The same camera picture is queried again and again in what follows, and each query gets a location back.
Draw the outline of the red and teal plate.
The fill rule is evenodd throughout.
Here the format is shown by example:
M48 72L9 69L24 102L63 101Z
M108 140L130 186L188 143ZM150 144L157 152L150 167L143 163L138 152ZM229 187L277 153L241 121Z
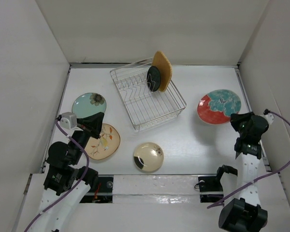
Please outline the red and teal plate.
M231 114L240 112L241 106L241 100L236 93L227 89L217 89L200 99L197 115L207 124L225 124L230 121Z

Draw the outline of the beige bird painted plate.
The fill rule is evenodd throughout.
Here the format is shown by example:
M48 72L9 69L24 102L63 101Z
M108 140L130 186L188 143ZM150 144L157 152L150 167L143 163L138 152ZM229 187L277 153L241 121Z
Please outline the beige bird painted plate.
M103 160L114 154L120 145L120 135L110 124L103 123L100 138L90 137L85 151L93 160Z

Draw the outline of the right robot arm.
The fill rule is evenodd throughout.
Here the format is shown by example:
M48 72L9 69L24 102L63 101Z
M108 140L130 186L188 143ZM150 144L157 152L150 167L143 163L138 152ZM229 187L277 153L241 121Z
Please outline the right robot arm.
M231 114L230 123L239 133L234 145L237 166L224 165L222 169L236 175L236 189L224 200L218 226L228 232L259 232L267 223L268 212L261 207L256 178L262 154L260 140L269 123L253 112Z

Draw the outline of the orange woven square plate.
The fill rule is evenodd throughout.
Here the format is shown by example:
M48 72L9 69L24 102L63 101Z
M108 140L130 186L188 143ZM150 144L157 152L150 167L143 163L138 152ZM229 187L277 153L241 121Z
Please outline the orange woven square plate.
M172 78L172 65L162 51L157 51L152 66L157 67L161 75L159 91L165 92Z

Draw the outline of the cream bowl with black marks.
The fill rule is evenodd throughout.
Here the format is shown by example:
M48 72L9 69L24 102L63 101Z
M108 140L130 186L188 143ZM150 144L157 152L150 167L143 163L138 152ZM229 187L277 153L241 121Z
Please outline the cream bowl with black marks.
M142 143L135 148L133 161L138 169L147 173L155 172L163 164L164 153L156 143Z

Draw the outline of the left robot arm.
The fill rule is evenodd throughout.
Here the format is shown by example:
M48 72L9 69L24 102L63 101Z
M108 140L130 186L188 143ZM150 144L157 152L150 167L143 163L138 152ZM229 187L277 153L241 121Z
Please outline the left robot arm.
M98 172L89 167L85 148L99 139L104 113L85 118L66 112L55 119L68 143L55 142L48 149L48 171L39 213L27 227L29 232L62 232L86 193L98 187Z

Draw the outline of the small black plate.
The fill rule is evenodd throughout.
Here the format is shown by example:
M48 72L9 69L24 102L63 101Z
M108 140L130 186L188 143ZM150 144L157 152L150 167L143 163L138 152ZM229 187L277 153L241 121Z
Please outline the small black plate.
M161 74L160 74L159 69L156 66L151 66L148 69L146 81L147 81L148 88L152 92L155 92L159 89L160 84L161 84Z

